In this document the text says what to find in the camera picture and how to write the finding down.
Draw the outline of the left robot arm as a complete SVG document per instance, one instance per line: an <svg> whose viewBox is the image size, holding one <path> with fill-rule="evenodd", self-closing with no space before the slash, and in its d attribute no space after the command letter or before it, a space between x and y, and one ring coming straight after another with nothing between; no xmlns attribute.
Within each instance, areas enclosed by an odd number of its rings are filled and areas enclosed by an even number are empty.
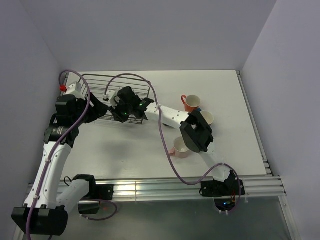
<svg viewBox="0 0 320 240"><path fill-rule="evenodd" d="M69 213L85 198L96 197L98 188L93 175L78 174L70 186L58 195L62 172L82 124L106 115L109 107L93 94L76 98L65 94L57 98L56 112L44 134L43 155L32 189L22 207L15 207L11 218L28 236L60 236Z"/></svg>

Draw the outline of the dark wire dish rack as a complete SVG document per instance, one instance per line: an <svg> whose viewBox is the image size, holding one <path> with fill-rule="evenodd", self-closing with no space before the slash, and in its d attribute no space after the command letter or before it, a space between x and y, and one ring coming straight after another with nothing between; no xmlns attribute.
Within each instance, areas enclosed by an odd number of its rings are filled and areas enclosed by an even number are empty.
<svg viewBox="0 0 320 240"><path fill-rule="evenodd" d="M85 73L82 75L87 81L90 92L103 104L111 106L110 103L103 100L105 89L110 80L115 76L111 74L92 74ZM120 76L112 81L109 85L109 91L118 93L124 87L131 87L132 91L138 95L140 99L148 98L151 87L143 80L134 76Z"/></svg>

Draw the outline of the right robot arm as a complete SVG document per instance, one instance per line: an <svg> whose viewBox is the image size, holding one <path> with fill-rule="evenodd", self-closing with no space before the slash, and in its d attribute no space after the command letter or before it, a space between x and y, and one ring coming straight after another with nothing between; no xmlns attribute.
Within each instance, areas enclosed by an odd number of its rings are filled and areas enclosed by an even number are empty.
<svg viewBox="0 0 320 240"><path fill-rule="evenodd" d="M193 110L192 112L178 111L158 103L158 100L150 98L139 98L132 88L126 86L115 92L106 89L103 100L111 104L109 111L113 115L115 121L124 123L129 116L135 116L137 119L152 120L158 122L158 129L162 129L162 125L168 125L181 132L182 143L185 147L197 154L212 155L214 153L214 137L213 130L206 122L202 114ZM211 184L213 192L211 197L223 197L233 193L244 195L244 187L236 173L236 171L228 164L223 162L212 166L199 180L195 182L185 181L173 166L173 172L178 179L188 186L201 184L204 179L216 168L222 168L222 177L214 176Z"/></svg>

